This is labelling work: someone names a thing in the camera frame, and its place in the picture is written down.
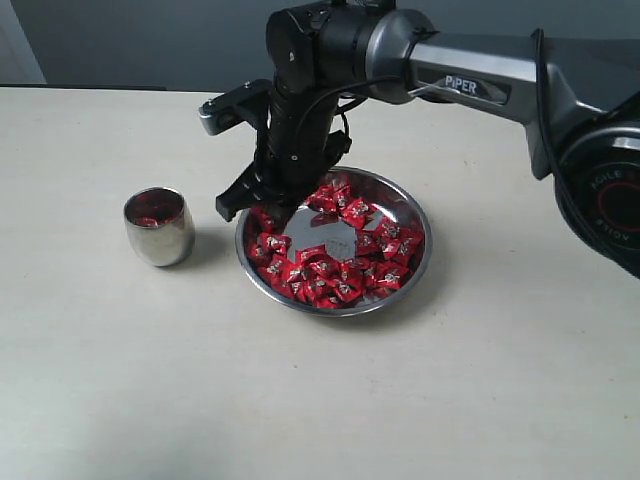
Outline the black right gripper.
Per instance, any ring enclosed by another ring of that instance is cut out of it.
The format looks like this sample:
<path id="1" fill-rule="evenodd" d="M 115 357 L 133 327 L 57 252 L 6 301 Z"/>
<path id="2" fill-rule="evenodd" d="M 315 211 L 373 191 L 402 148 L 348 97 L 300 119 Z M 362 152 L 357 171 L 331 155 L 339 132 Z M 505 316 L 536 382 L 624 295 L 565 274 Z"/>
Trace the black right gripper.
<path id="1" fill-rule="evenodd" d="M 270 121 L 266 144 L 239 177 L 216 197 L 217 213 L 231 222 L 236 214 L 265 202 L 280 221 L 282 234 L 326 172 L 349 152 L 352 140 L 345 128 L 333 132 L 339 94 L 331 89 L 294 93 L 275 84 L 269 94 Z"/>

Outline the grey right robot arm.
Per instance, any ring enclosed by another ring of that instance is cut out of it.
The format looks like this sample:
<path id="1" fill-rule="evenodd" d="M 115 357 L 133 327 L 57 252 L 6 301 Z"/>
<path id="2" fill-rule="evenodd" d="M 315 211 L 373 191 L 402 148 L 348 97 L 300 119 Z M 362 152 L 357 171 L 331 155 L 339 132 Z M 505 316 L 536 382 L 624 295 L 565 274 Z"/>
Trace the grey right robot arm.
<path id="1" fill-rule="evenodd" d="M 319 1 L 276 11 L 274 67 L 204 104 L 210 134 L 256 132 L 253 159 L 216 199 L 231 220 L 256 205 L 299 204 L 348 151 L 331 129 L 375 99 L 451 103 L 524 127 L 532 174 L 551 177 L 559 210 L 589 247 L 639 272 L 639 43 L 442 33 L 392 1 Z"/>

